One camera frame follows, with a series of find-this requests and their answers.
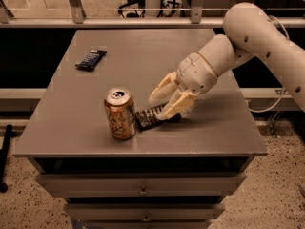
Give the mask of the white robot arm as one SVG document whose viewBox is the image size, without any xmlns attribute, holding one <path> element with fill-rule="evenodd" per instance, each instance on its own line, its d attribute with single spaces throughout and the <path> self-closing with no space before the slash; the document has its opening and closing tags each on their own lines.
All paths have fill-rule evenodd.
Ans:
<svg viewBox="0 0 305 229">
<path fill-rule="evenodd" d="M 149 103 L 163 107 L 157 115 L 159 120 L 187 110 L 217 83 L 218 77 L 252 57 L 263 62 L 305 110 L 304 49 L 285 37 L 261 8 L 250 3 L 231 7 L 224 16 L 223 30 L 183 59 L 152 92 Z"/>
</svg>

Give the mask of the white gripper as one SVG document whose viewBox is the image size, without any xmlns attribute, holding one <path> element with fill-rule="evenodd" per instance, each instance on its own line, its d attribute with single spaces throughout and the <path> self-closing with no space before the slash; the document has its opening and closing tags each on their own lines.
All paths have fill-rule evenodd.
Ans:
<svg viewBox="0 0 305 229">
<path fill-rule="evenodd" d="M 217 83 L 217 75 L 199 54 L 191 53 L 182 60 L 176 72 L 168 73 L 152 91 L 152 106 L 166 104 L 157 115 L 160 120 L 170 119 L 191 107 L 199 94 L 207 93 Z"/>
</svg>

